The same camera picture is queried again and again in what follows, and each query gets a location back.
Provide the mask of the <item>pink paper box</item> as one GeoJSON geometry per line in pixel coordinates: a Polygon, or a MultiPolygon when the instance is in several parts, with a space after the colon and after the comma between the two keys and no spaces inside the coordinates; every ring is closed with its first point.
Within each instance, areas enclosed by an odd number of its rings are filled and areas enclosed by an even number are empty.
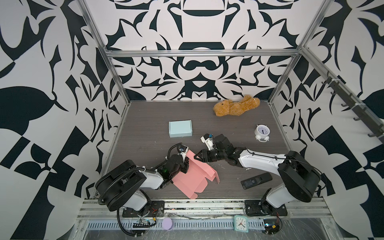
{"type": "Polygon", "coordinates": [[[186,157],[189,160],[189,168],[187,173],[179,172],[173,179],[173,184],[184,193],[187,198],[194,200],[198,197],[198,193],[202,193],[208,181],[220,183],[219,175],[207,163],[200,162],[194,159],[195,153],[189,150],[186,157]]]}

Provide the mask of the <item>light blue paper box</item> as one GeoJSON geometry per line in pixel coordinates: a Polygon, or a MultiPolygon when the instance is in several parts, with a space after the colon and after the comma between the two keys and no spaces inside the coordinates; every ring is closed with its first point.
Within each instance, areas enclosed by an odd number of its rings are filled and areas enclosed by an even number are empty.
{"type": "Polygon", "coordinates": [[[192,121],[171,121],[169,122],[170,138],[191,137],[193,135],[192,121]]]}

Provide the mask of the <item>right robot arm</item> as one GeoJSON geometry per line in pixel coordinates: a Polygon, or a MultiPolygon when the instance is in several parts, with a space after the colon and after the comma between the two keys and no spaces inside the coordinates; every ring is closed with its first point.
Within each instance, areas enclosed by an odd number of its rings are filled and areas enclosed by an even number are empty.
{"type": "Polygon", "coordinates": [[[256,187],[279,176],[282,184],[270,188],[259,201],[245,201],[248,216],[287,215],[285,204],[294,200],[311,202],[321,181],[319,170],[310,165],[298,152],[273,155],[251,151],[245,147],[234,147],[227,137],[220,134],[205,134],[201,138],[206,149],[201,150],[194,159],[203,163],[225,160],[229,165],[264,171],[262,175],[242,181],[244,189],[256,187]]]}

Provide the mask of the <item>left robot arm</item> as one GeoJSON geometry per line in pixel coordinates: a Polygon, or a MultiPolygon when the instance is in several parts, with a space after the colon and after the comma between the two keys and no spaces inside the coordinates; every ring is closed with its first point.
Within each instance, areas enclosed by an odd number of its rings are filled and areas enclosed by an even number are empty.
{"type": "Polygon", "coordinates": [[[153,208],[153,202],[143,188],[163,189],[173,183],[178,173],[187,173],[188,151],[189,147],[177,143],[169,148],[166,159],[154,168],[139,167],[132,160],[126,160],[97,181],[95,188],[99,194],[98,204],[117,213],[119,228],[125,235],[141,237],[147,229],[157,224],[159,208],[153,208]],[[151,215],[153,220],[139,221],[133,224],[132,230],[128,230],[120,218],[121,208],[133,211],[138,217],[151,215]]]}

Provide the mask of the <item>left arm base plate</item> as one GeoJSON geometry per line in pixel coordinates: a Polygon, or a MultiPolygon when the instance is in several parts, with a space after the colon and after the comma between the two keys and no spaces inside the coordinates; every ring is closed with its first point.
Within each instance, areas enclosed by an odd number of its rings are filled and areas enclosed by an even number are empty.
{"type": "Polygon", "coordinates": [[[139,211],[133,210],[131,208],[124,208],[122,217],[123,218],[140,218],[140,217],[163,217],[165,210],[164,201],[152,201],[146,203],[146,205],[139,211]]]}

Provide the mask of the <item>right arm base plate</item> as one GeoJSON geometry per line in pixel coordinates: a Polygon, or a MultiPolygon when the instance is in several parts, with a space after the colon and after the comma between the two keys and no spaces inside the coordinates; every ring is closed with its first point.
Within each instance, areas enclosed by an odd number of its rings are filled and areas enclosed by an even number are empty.
{"type": "Polygon", "coordinates": [[[262,217],[262,216],[283,216],[288,215],[288,211],[285,205],[279,208],[272,207],[268,202],[262,200],[245,200],[245,213],[250,217],[262,217]]]}

